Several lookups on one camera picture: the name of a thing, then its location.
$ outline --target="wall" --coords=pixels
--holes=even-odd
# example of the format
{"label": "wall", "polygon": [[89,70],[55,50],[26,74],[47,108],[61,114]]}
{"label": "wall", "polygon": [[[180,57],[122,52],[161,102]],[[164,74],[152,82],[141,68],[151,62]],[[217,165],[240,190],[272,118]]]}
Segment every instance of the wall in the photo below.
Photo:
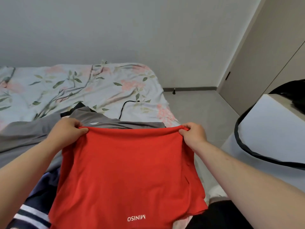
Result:
{"label": "wall", "polygon": [[260,0],[0,0],[0,65],[140,62],[217,86]]}

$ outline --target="red shirt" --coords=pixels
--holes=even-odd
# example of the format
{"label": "red shirt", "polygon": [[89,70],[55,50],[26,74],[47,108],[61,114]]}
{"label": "red shirt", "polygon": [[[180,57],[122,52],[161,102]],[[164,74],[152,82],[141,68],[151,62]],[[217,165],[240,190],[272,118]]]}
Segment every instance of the red shirt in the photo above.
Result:
{"label": "red shirt", "polygon": [[51,228],[171,228],[207,209],[179,129],[91,128],[63,150]]}

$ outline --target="black pants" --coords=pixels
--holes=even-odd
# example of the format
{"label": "black pants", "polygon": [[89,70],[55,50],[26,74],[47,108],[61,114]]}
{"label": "black pants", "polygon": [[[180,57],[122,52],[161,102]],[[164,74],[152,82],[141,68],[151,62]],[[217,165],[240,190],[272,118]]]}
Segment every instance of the black pants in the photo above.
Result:
{"label": "black pants", "polygon": [[186,229],[253,229],[231,200],[214,202],[200,215],[194,215]]}

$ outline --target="door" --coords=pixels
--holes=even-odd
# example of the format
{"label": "door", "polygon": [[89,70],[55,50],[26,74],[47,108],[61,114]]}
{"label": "door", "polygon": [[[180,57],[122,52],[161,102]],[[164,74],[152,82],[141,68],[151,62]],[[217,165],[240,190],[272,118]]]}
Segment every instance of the door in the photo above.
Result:
{"label": "door", "polygon": [[300,79],[305,79],[305,43],[269,85],[264,94],[268,94],[273,89],[289,81]]}
{"label": "door", "polygon": [[266,0],[220,95],[241,115],[305,40],[305,0]]}

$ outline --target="person's left hand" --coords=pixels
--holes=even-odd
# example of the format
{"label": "person's left hand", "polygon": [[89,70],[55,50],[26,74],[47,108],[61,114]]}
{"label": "person's left hand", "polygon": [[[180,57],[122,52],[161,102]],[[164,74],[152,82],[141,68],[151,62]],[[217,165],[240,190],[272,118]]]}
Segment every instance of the person's left hand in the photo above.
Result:
{"label": "person's left hand", "polygon": [[81,126],[77,119],[63,118],[54,125],[46,140],[61,150],[89,131],[88,128],[78,128]]}

